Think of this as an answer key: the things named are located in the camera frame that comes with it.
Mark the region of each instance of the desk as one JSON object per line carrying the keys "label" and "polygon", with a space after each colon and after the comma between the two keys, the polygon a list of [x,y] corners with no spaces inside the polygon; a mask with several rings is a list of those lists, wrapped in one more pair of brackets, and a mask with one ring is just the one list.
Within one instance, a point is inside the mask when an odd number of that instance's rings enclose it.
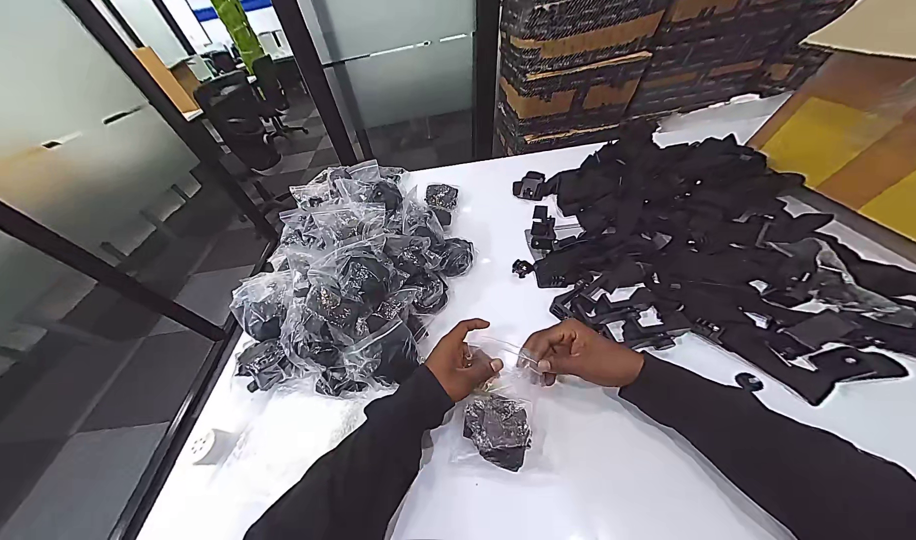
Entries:
{"label": "desk", "polygon": [[[661,145],[737,133],[746,141],[764,118],[702,121],[660,132]],[[422,352],[461,319],[482,317],[486,332],[512,343],[557,322],[548,313],[560,289],[538,289],[532,277],[511,272],[530,260],[524,240],[535,202],[511,195],[512,180],[527,171],[551,175],[577,167],[600,145],[493,159],[412,173],[410,184],[454,184],[462,189],[452,233],[474,242],[476,263],[451,282],[451,302],[429,328]],[[799,214],[813,210],[791,200]],[[838,223],[832,233],[866,258],[916,265]],[[236,355],[250,344],[241,340]],[[802,423],[843,436],[859,448],[894,460],[916,476],[916,359],[892,354],[911,376],[839,387],[811,407],[734,355],[687,334],[657,354],[704,377],[733,385],[734,375],[756,373],[764,404]],[[188,446],[164,486],[140,538],[241,538],[250,524],[322,454],[364,420],[368,399],[337,400],[306,386],[248,394],[246,380],[228,362],[189,441],[210,428],[243,433],[221,466],[195,466]],[[497,467],[467,469],[450,462],[460,437],[454,421],[433,431],[435,447],[397,516],[392,538],[507,540],[528,538],[668,539],[787,538],[778,523],[737,491],[673,431],[654,424],[613,390],[566,380],[542,389],[538,403],[546,437],[546,469],[517,475]],[[618,463],[632,463],[619,467]],[[354,509],[348,510],[354,519]]]}

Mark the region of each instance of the hand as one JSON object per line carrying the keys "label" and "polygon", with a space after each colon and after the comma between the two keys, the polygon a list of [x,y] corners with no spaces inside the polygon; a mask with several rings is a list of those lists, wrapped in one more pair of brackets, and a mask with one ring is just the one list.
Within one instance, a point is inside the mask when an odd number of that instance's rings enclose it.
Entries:
{"label": "hand", "polygon": [[466,398],[475,387],[497,375],[504,364],[500,359],[491,359],[482,353],[472,354],[464,343],[464,337],[472,330],[480,330],[491,325],[481,319],[469,319],[455,325],[435,345],[427,362],[441,388],[448,393],[455,403]]}
{"label": "hand", "polygon": [[626,387],[644,366],[644,355],[599,335],[574,319],[536,331],[524,344],[534,355],[543,383],[555,375],[577,375],[602,387]]}

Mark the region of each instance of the pile of black plastic parts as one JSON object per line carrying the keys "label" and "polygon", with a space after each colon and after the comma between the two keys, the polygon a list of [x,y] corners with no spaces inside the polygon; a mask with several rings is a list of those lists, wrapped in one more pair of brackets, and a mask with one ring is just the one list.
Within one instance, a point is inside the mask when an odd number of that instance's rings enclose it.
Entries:
{"label": "pile of black plastic parts", "polygon": [[[632,125],[580,168],[513,183],[522,199],[557,194],[584,230],[558,238],[548,208],[536,207],[527,238],[543,257],[512,270],[534,272],[540,288],[570,287],[551,313],[634,349],[673,347],[692,331],[812,405],[840,382],[907,375],[867,349],[916,357],[915,272],[818,232],[829,214],[790,215],[778,197],[804,178],[776,173],[733,136],[659,148],[654,129]],[[636,285],[627,300],[605,294]],[[642,324],[652,309],[659,324]]]}
{"label": "pile of black plastic parts", "polygon": [[234,291],[231,311],[258,341],[238,357],[251,391],[311,378],[346,396],[402,383],[421,358],[417,342],[448,302],[448,279],[467,273],[474,246],[447,237],[459,190],[402,193],[407,171],[364,162],[329,168],[293,186],[269,272]]}

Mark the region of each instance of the person's right hand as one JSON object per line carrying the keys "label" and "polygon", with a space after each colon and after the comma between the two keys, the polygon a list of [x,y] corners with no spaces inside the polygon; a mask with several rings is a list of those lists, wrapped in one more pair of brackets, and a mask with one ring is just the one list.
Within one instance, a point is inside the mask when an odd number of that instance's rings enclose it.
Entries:
{"label": "person's right hand", "polygon": [[626,387],[644,366],[644,355],[599,335],[574,319],[531,334],[524,349],[537,360],[544,384],[555,375],[577,375],[602,387]]}

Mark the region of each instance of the stack of cardboard boxes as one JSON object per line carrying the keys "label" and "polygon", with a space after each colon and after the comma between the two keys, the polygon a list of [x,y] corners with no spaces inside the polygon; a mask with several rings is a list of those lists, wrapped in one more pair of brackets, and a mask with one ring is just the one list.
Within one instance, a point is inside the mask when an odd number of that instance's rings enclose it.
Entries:
{"label": "stack of cardboard boxes", "polygon": [[632,118],[792,90],[826,58],[797,43],[854,1],[506,0],[498,138],[509,154],[605,141]]}

